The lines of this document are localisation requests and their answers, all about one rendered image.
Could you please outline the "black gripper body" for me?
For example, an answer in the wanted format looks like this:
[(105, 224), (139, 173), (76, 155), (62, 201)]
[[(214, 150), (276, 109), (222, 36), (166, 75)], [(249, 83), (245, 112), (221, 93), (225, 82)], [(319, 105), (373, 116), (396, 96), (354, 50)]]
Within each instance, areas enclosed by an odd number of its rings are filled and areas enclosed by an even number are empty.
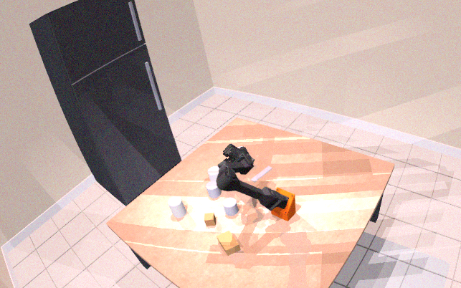
[[(240, 148), (240, 150), (241, 150), (243, 153), (248, 153), (247, 149), (246, 149), (244, 146), (242, 146), (242, 147)], [(233, 163), (233, 162), (234, 162), (234, 159), (230, 159), (230, 160), (228, 160), (227, 162), (228, 162), (228, 163)], [(224, 163), (226, 163), (224, 160), (223, 160), (221, 163), (219, 163), (219, 164), (217, 165), (218, 168), (220, 168)]]

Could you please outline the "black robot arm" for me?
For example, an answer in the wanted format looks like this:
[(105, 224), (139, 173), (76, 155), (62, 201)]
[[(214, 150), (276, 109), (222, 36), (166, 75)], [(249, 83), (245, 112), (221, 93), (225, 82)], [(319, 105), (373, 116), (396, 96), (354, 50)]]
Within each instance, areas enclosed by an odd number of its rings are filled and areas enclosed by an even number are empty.
[(275, 207), (285, 209), (289, 197), (287, 198), (287, 196), (268, 187), (261, 190), (237, 178), (235, 173), (247, 175), (254, 168), (255, 159), (249, 153), (243, 153), (238, 147), (230, 143), (223, 150), (223, 155), (229, 159), (234, 159), (234, 162), (226, 162), (219, 168), (216, 179), (218, 189), (246, 194), (259, 200), (260, 204), (270, 211)]

